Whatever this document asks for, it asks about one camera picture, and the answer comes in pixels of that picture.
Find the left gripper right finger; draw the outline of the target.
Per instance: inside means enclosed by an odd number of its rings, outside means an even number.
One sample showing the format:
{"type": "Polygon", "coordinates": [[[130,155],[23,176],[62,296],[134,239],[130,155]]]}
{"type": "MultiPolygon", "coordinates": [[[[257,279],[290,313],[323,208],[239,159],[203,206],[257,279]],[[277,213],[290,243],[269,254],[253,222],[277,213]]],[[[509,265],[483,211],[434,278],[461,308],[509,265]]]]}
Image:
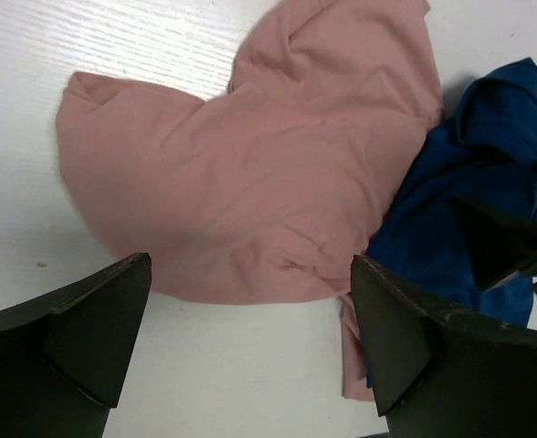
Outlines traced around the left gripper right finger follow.
{"type": "Polygon", "coordinates": [[[537,330],[480,315],[353,259],[351,295],[393,437],[537,437],[537,330]]]}

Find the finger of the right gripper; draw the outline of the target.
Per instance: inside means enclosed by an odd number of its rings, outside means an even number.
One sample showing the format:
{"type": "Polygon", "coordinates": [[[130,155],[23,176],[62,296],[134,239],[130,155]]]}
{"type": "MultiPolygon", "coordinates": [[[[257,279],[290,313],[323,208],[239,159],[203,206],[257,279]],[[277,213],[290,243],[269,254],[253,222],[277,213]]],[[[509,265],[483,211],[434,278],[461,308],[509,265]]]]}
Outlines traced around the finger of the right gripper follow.
{"type": "Polygon", "coordinates": [[[450,284],[456,297],[537,294],[537,162],[466,162],[452,189],[450,284]]]}

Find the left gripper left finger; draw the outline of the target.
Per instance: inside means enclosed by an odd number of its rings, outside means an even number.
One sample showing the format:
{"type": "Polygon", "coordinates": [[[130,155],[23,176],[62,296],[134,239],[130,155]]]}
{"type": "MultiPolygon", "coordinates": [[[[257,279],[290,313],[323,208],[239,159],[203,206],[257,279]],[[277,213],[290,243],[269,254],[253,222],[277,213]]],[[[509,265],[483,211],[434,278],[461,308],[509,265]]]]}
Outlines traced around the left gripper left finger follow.
{"type": "Polygon", "coordinates": [[[0,437],[103,435],[151,283],[139,253],[0,310],[0,437]]]}

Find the blue t shirt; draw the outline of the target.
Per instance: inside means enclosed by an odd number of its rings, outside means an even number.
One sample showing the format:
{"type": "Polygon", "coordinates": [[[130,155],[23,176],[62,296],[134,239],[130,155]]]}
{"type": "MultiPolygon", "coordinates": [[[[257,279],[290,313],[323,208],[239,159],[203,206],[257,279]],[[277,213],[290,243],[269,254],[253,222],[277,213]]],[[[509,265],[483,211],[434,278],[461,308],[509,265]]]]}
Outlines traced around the blue t shirt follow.
{"type": "Polygon", "coordinates": [[[475,80],[430,131],[366,254],[403,279],[524,327],[537,276],[537,65],[475,80]]]}

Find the pink t shirt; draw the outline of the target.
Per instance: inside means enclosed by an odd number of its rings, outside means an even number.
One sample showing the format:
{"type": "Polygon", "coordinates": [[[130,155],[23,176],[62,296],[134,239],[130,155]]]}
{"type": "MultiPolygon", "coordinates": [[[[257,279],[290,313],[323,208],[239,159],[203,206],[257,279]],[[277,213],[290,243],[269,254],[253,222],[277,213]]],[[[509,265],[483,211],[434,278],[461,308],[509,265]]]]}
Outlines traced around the pink t shirt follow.
{"type": "Polygon", "coordinates": [[[342,394],[368,402],[350,267],[443,99],[425,1],[283,1],[228,91],[74,73],[56,117],[61,178],[117,257],[186,301],[342,302],[342,394]]]}

